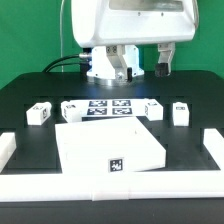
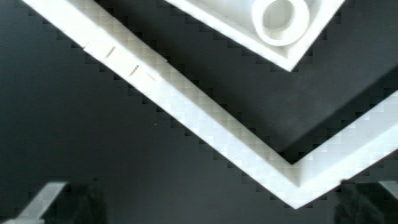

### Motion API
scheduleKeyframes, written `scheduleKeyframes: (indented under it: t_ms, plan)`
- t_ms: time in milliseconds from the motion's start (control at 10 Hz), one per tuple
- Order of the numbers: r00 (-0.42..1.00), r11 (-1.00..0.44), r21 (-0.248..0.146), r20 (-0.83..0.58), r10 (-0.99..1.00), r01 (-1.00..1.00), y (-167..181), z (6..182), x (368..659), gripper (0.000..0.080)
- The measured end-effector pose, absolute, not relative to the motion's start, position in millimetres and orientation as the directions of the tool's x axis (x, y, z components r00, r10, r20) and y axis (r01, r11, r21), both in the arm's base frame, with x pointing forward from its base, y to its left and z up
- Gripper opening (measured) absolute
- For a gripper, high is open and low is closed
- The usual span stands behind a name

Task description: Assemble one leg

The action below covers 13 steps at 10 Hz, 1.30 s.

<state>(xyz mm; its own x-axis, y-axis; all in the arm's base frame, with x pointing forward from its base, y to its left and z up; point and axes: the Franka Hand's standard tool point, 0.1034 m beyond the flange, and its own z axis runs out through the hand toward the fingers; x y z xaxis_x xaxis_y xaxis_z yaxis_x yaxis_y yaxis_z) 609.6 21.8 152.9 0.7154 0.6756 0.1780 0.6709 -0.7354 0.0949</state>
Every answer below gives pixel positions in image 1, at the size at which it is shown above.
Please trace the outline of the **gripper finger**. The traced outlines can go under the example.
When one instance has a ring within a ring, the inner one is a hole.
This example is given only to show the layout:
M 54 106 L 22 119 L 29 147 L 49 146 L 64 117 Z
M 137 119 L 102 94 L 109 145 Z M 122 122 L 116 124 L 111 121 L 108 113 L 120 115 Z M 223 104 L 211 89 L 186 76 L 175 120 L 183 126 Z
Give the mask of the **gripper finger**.
M 165 77 L 171 74 L 171 63 L 175 53 L 174 43 L 161 43 L 158 45 L 159 59 L 155 65 L 155 75 Z

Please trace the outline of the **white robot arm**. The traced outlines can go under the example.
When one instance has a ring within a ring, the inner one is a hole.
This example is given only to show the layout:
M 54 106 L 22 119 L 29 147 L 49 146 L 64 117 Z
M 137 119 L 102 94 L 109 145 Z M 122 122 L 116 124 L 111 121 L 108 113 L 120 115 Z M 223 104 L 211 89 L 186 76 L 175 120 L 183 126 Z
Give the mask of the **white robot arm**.
M 108 86 L 144 76 L 140 45 L 158 46 L 155 74 L 168 76 L 175 44 L 199 25 L 197 0 L 71 0 L 71 15 L 76 42 L 91 50 L 87 80 Z

